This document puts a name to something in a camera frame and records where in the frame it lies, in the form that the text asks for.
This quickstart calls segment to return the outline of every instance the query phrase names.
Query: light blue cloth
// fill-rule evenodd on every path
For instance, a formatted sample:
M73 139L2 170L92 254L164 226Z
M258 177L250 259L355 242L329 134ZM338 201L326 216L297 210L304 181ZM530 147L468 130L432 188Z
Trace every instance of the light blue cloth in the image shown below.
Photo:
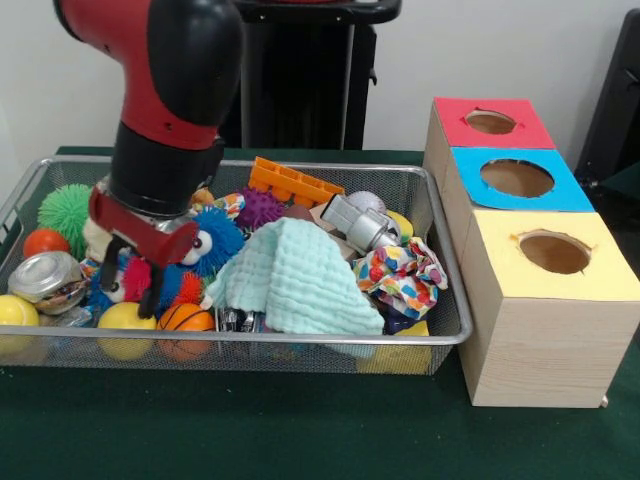
M380 335L384 326L338 245L305 220L259 228L207 295L217 308L265 312L267 326L285 333Z

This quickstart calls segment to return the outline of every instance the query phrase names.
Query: wire mesh basket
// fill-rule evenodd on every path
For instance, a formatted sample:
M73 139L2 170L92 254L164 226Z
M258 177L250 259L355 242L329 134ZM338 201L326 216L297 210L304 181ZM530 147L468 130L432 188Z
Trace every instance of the wire mesh basket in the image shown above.
M252 162L224 161L211 188L238 191ZM466 294L433 177L417 167L287 164L342 185L370 190L427 239L449 289L427 316L429 337L167 332L0 326L0 365L178 370L433 374L453 345L471 333ZM0 292L22 260L27 235L47 194L69 183L93 185L109 172L106 157L56 157L31 166L0 210Z

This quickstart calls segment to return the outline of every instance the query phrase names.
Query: white wall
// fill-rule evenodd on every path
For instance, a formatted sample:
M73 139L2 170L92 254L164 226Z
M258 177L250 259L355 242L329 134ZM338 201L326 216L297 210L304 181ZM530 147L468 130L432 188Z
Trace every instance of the white wall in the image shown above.
M112 144L123 90L119 65L71 39L51 0L2 0L0 201L58 146Z
M366 148L421 150L434 95L531 98L570 163L633 0L405 0L378 27ZM72 40L51 0L0 3L0 200L59 145L113 143L120 67Z
M434 96L526 97L578 161L624 15L637 0L404 0L378 31L367 148L424 148Z

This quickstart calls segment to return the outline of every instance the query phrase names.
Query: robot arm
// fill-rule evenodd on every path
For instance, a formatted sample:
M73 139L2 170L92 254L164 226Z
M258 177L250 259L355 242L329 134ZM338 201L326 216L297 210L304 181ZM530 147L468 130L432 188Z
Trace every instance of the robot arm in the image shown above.
M114 234L106 285L123 246L154 267L141 302L146 317L162 270L191 248L196 226L184 217L191 194L222 158L216 136L239 80L242 20L231 0L54 0L54 7L71 36L124 68L111 173L89 211Z

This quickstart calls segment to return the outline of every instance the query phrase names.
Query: circular hole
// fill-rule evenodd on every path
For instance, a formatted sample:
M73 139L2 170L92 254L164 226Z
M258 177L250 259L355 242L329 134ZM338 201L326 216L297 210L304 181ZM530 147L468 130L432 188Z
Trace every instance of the circular hole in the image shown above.
M520 240L520 249L539 267L564 275L581 272L590 260L589 247L564 233L531 232Z
M491 110L476 109L466 118L471 128L490 135L506 135L516 128L513 118Z
M539 197L555 184L549 172L525 160L494 160L482 167L480 175L496 190L517 197Z

